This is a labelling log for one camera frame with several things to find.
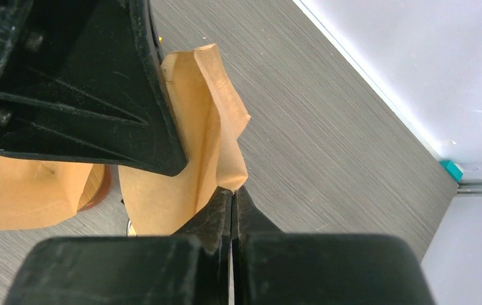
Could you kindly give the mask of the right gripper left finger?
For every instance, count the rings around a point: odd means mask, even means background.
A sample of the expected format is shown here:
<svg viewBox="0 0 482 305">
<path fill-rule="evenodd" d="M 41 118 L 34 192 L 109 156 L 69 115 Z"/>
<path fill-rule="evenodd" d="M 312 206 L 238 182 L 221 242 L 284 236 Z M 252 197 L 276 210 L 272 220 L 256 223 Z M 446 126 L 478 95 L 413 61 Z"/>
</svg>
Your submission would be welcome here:
<svg viewBox="0 0 482 305">
<path fill-rule="evenodd" d="M 231 191 L 217 188 L 208 204 L 174 233 L 194 236 L 202 246 L 189 281 L 194 290 L 190 304 L 229 303 L 232 199 Z"/>
</svg>

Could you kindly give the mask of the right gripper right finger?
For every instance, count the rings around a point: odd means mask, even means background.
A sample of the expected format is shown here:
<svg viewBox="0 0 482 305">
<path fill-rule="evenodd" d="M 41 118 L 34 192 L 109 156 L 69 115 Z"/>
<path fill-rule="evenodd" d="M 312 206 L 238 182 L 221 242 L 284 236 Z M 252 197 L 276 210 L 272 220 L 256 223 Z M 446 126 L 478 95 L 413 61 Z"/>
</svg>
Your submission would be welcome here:
<svg viewBox="0 0 482 305">
<path fill-rule="evenodd" d="M 282 233 L 253 202 L 247 188 L 242 186 L 233 196 L 231 203 L 231 256 L 234 304 L 244 304 L 244 242 L 248 234 Z"/>
</svg>

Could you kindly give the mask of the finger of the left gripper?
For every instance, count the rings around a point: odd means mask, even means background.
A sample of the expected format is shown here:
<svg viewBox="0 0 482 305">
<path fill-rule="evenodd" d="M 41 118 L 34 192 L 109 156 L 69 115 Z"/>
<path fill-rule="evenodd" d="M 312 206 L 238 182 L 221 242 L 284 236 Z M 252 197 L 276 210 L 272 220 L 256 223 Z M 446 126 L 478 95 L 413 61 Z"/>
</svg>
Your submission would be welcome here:
<svg viewBox="0 0 482 305">
<path fill-rule="evenodd" d="M 0 156 L 187 164 L 149 1 L 0 1 Z"/>
</svg>

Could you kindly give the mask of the wooden ring holder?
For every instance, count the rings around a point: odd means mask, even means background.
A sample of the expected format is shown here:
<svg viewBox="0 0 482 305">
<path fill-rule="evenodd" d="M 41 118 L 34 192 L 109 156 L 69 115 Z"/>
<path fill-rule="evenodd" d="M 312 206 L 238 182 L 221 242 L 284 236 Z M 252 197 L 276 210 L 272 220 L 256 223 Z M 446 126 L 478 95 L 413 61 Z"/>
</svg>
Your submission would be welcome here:
<svg viewBox="0 0 482 305">
<path fill-rule="evenodd" d="M 77 212 L 88 210 L 101 203 L 111 188 L 111 171 L 106 165 L 93 165 L 82 195 Z"/>
</svg>

